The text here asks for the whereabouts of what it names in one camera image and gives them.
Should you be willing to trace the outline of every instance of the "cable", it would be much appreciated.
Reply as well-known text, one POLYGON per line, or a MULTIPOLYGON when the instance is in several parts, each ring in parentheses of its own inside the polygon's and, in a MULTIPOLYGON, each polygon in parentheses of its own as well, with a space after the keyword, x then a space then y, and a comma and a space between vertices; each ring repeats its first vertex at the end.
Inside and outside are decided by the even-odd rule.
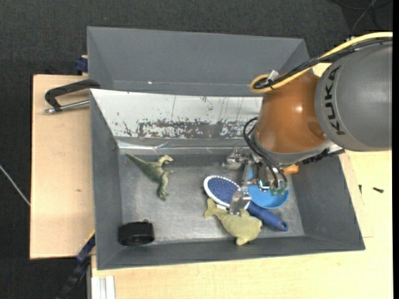
POLYGON ((26 196, 24 195, 24 193, 18 188, 17 184, 12 180, 12 178, 10 177, 10 175, 8 175, 8 173, 6 172, 6 170, 1 166, 0 164, 0 169, 1 171, 4 173, 4 175, 6 175, 6 177, 8 178, 8 180, 11 182, 11 184, 15 187, 15 189, 17 190, 18 194, 21 195, 21 197, 23 198, 23 200, 26 202, 26 204, 28 204, 29 206, 31 205, 31 202, 29 202, 28 198, 26 198, 26 196))
POLYGON ((378 1, 378 0, 372 0, 372 1, 370 2, 370 4, 368 5, 368 7, 364 10, 364 12, 362 13, 362 15, 356 20, 355 24, 352 26, 352 28, 351 28, 351 30, 350 30, 351 35, 352 35, 353 31, 355 30, 356 26, 359 24, 360 20, 362 20, 363 17, 366 15, 366 13, 367 13, 368 11, 370 11, 370 10, 373 11, 373 14, 372 14, 373 22, 374 22, 375 26, 379 28, 379 25, 377 24, 377 19, 375 18, 375 12, 374 12, 374 11, 375 11, 375 8, 373 7, 373 5, 374 5, 377 1, 378 1))
POLYGON ((364 12, 362 13, 362 15, 356 20, 355 24, 353 25, 353 27, 352 27, 352 29, 351 29, 351 31, 350 31, 350 34, 352 35, 353 30, 355 29, 355 27, 357 26, 357 24, 360 22, 360 20, 363 19, 363 17, 366 15, 366 13, 367 13, 368 11, 371 11, 371 12, 372 12, 372 21, 373 21, 374 25, 377 27, 378 30, 381 30, 381 27, 380 27, 380 26, 378 25, 378 23, 377 23, 377 17, 376 17, 376 15, 375 15, 375 11, 376 11, 377 9, 380 9, 380 8, 382 8, 382 7, 385 7, 385 6, 389 5, 393 0, 388 0, 387 2, 381 3, 381 4, 377 5, 377 6, 375 5, 375 3, 376 3, 378 0, 370 0, 370 3, 369 3, 369 5, 368 5, 366 8, 364 8, 364 7, 349 6, 349 5, 347 5, 347 4, 341 3, 341 2, 338 1, 338 0, 328 0, 328 1, 331 1, 331 2, 333 2, 333 3, 337 4, 337 5, 339 5, 340 7, 344 7, 344 8, 347 8, 347 9, 356 10, 356 11, 364 11, 364 12))
MULTIPOLYGON (((333 2, 333 3, 335 3, 335 4, 338 4, 338 5, 341 6, 341 7, 346 7, 347 9, 351 9, 351 10, 358 10, 358 11, 364 11, 364 10, 366 10, 366 8, 364 8, 364 7, 349 6, 349 5, 347 5, 347 4, 343 4, 342 2, 340 2, 340 1, 338 1, 338 0, 329 0, 329 1, 331 1, 331 2, 333 2)), ((379 6, 373 7, 372 9, 373 9, 373 10, 380 9, 380 8, 382 8, 382 7, 387 6, 387 5, 390 4, 392 1, 393 1, 393 0, 389 0, 389 1, 387 1, 386 3, 383 3, 383 4, 380 4, 379 6)))
POLYGON ((362 43, 367 43, 367 41, 374 41, 376 43, 380 43, 381 40, 386 41, 387 39, 392 39, 393 38, 393 33, 392 32, 374 32, 370 34, 365 34, 364 36, 359 36, 355 37, 347 42, 344 42, 343 44, 338 45, 337 47, 333 48, 332 50, 328 51, 324 55, 321 55, 320 57, 314 58, 311 61, 305 62, 304 64, 298 66, 297 68, 294 69, 295 73, 292 73, 293 70, 288 72, 288 74, 285 74, 279 80, 271 85, 268 85, 269 80, 267 79, 268 75, 260 75, 256 77, 250 84, 249 88, 252 93, 266 93, 270 90, 275 90, 290 81, 294 80, 295 78, 299 77, 300 75, 304 74, 308 70, 310 70, 312 67, 314 67, 316 64, 319 62, 323 62, 329 59, 330 55, 337 55, 339 52, 351 48, 352 50, 361 48, 362 43), (261 85, 259 87, 259 81, 266 79, 266 84, 261 85))
POLYGON ((251 150, 253 150, 254 153, 256 153, 263 160, 263 162, 266 164, 266 166, 270 169, 270 171, 273 175, 273 178, 274 178, 274 186, 276 188, 278 188, 279 181, 278 181, 276 172, 273 170, 273 168, 277 169, 278 173, 281 175, 281 177, 284 180, 284 186, 287 186, 288 179, 287 179, 287 176, 284 174, 283 170, 270 157, 268 157, 263 151, 261 151, 256 146, 255 141, 251 138, 251 133, 254 131, 256 125, 252 126, 252 128, 249 130, 249 132, 247 132, 248 126, 256 120, 257 120, 257 117, 254 117, 254 118, 250 119, 249 121, 247 121, 244 125, 243 136, 244 136, 245 142, 247 143, 249 148, 251 150))

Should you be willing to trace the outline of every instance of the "gray bin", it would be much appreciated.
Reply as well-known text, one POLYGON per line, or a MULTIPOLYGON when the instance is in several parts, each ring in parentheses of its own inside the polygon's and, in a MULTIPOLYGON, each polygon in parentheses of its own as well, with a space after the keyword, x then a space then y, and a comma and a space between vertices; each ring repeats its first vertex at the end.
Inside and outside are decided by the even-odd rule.
MULTIPOLYGON (((113 118, 126 118, 126 113, 119 115, 120 97, 137 91, 253 97, 248 83, 254 77, 271 69, 284 72, 308 58, 302 40, 112 28, 89 28, 88 35, 90 78, 102 88, 126 91, 90 93, 98 269, 364 249, 338 157, 303 165, 289 177, 289 200, 273 210, 288 223, 288 232, 264 227, 256 240, 237 246, 217 219, 203 219, 202 182, 206 175, 221 172, 240 177, 239 171, 221 167, 233 148, 247 149, 239 133, 230 138, 212 133, 212 141, 200 136, 140 137, 129 123, 126 132, 116 133, 113 118), (166 201, 157 198, 156 184, 125 153, 149 161, 165 153, 174 157, 165 166, 174 171, 166 201), (144 219, 153 223, 155 241, 120 245, 118 228, 144 219)), ((143 110, 143 117, 151 109, 143 110)), ((256 115, 256 107, 249 111, 237 114, 235 121, 256 115)))

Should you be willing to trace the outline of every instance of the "wooden board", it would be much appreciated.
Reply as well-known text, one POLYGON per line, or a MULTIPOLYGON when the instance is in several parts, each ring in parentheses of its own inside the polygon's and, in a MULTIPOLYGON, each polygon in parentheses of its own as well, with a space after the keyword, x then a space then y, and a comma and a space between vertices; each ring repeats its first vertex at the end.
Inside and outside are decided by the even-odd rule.
MULTIPOLYGON (((47 90, 83 76, 35 75, 32 103, 32 259, 76 256, 94 229, 89 106, 45 114, 47 90)), ((88 98, 88 91, 60 103, 88 98)))

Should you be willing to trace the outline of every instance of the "black wheel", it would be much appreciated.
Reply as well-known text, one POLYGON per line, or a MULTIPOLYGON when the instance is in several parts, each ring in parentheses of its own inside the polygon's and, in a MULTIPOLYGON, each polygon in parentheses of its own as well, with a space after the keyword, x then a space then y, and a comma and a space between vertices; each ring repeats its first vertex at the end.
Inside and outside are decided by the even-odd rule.
POLYGON ((154 227, 150 222, 129 222, 118 230, 119 244, 124 246, 145 245, 154 239, 154 227))

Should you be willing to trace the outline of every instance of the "green toy dinosaur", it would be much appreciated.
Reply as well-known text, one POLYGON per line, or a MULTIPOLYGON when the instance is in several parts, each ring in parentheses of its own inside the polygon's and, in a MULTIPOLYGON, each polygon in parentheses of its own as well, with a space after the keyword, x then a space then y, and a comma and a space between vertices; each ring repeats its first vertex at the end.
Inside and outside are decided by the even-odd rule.
POLYGON ((226 209, 216 207, 214 201, 207 200, 208 209, 204 217, 215 215, 222 223, 224 229, 236 239, 236 244, 241 246, 254 240, 261 232, 262 222, 255 217, 251 217, 245 209, 240 209, 239 215, 232 215, 226 209))
POLYGON ((169 193, 166 191, 166 187, 168 185, 168 176, 172 172, 165 171, 162 168, 162 165, 165 163, 169 163, 173 161, 173 158, 164 155, 158 158, 156 162, 146 162, 134 155, 126 154, 142 171, 143 173, 152 181, 159 183, 159 187, 156 190, 156 194, 163 201, 166 200, 166 197, 169 193))

